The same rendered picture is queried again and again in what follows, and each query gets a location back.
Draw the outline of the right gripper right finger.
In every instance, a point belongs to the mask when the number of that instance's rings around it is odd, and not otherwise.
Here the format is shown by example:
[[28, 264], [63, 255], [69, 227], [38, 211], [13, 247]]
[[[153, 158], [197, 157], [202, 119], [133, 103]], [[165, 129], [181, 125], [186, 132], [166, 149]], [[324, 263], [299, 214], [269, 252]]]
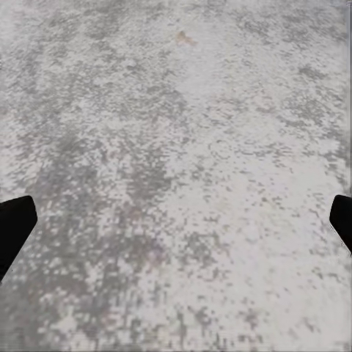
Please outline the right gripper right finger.
[[329, 221], [352, 252], [352, 197], [335, 196]]

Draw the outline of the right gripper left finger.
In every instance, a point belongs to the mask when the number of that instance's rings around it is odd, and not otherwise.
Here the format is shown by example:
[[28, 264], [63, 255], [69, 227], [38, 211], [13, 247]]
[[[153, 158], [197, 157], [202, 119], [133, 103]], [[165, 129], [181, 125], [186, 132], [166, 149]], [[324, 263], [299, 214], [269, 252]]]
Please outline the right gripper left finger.
[[0, 281], [37, 223], [30, 195], [0, 203]]

